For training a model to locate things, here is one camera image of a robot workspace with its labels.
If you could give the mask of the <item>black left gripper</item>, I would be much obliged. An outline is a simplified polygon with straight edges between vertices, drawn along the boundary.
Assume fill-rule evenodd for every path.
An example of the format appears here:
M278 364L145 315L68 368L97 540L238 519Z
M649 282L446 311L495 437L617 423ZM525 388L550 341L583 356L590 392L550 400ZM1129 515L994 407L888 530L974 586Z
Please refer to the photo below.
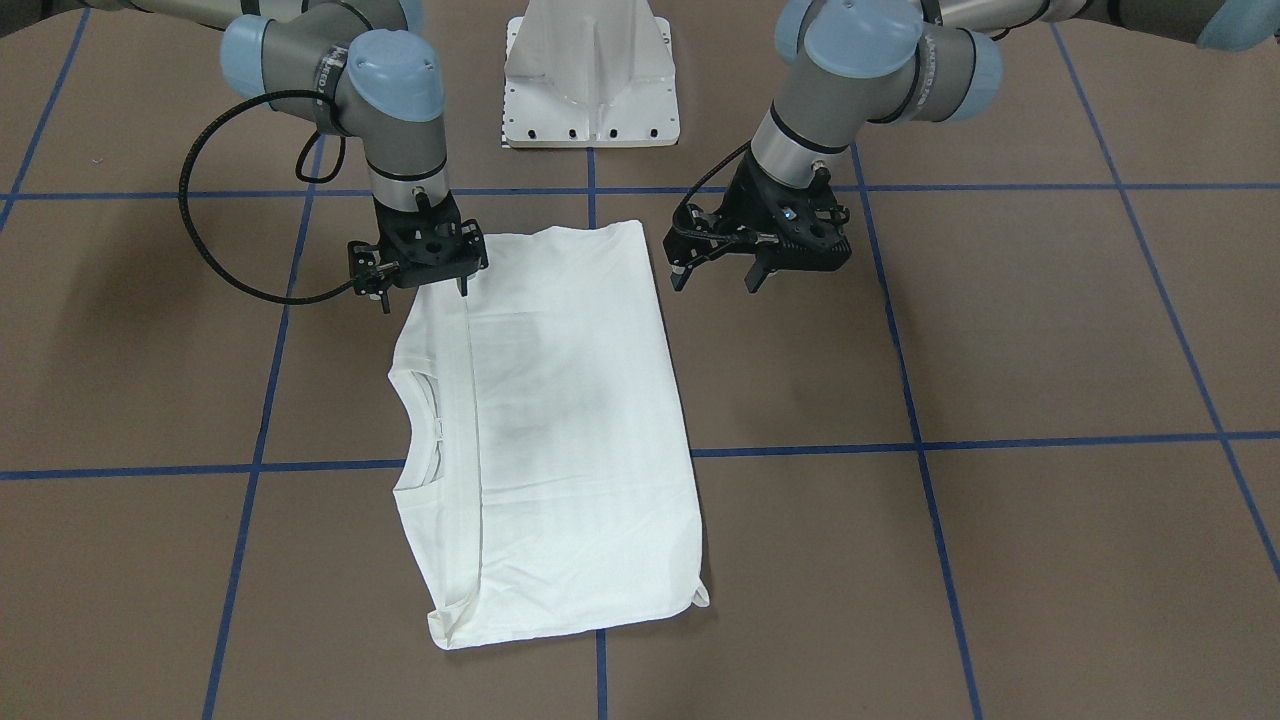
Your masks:
M833 246L836 200L829 178L829 169L818 163L810 168L809 184L791 187L769 176L755 156L746 155L716 210L716 231L751 231L800 246ZM685 288L699 264L699 256L669 261L669 283L675 292ZM772 258L756 255L744 277L746 291L756 293L773 274Z

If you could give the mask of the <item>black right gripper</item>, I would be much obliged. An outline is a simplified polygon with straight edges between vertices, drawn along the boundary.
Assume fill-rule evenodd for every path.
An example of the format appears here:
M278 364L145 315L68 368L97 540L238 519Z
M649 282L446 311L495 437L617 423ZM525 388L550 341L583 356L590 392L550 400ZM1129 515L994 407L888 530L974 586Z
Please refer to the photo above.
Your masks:
M374 196L375 218L378 222L378 247L380 251L460 251L463 247L461 215L452 193L440 202L431 205L430 200L421 202L415 199L413 210L401 210ZM463 273L457 281L460 297L470 295L471 273ZM390 283L380 283L378 299L384 315L390 314Z

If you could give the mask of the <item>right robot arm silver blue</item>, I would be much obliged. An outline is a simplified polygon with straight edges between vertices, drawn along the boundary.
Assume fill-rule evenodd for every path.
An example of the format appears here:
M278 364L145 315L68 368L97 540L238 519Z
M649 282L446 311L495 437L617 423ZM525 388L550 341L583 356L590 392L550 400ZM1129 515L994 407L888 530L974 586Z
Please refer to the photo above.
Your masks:
M372 243L347 249L340 292L388 305L389 288L454 282L461 295L488 265L479 224L465 220L447 176L445 88L436 50L422 37L420 1L97 1L104 12L168 15L219 29L219 61L239 102L193 141L177 187L195 250L224 282L282 306L320 304L337 292L287 297L228 272L200 236L189 181L210 138L259 106L314 126L312 140L356 138L364 147L378 224Z

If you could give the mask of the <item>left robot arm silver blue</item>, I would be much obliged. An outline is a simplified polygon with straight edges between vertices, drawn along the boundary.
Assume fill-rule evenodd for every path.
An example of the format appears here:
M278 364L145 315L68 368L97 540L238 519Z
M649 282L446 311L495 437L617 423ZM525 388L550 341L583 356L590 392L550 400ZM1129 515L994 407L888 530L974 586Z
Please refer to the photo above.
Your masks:
M791 1L774 28L790 73L751 140L730 154L719 206L690 197L663 249L675 290L701 265L749 255L756 292L778 272L836 272L852 254L831 184L864 126L948 123L987 109L1004 79L1000 35L1093 20L1239 53L1277 35L1275 1Z

